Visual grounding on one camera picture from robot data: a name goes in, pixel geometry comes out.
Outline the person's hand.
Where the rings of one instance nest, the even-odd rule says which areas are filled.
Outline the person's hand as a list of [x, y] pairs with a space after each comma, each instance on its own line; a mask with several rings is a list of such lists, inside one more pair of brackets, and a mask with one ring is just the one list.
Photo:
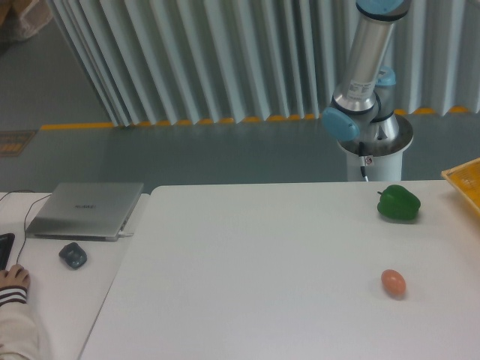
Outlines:
[[0, 288], [1, 290], [15, 287], [28, 290], [31, 284], [29, 271], [22, 265], [13, 265], [9, 270], [0, 271]]

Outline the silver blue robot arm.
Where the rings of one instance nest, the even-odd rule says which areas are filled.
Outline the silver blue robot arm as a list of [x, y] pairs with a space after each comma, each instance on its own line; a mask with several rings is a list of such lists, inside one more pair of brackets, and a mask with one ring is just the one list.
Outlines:
[[371, 126], [393, 114], [395, 74], [387, 76], [386, 93], [377, 93], [380, 68], [395, 23], [404, 18], [410, 1], [357, 1], [359, 21], [346, 70], [322, 112], [323, 127], [339, 141], [366, 141]]

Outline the white striped sleeve forearm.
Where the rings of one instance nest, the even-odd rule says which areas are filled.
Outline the white striped sleeve forearm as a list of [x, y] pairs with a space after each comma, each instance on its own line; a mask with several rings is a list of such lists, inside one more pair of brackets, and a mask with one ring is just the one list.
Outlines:
[[1, 359], [44, 359], [41, 331], [24, 286], [1, 288]]

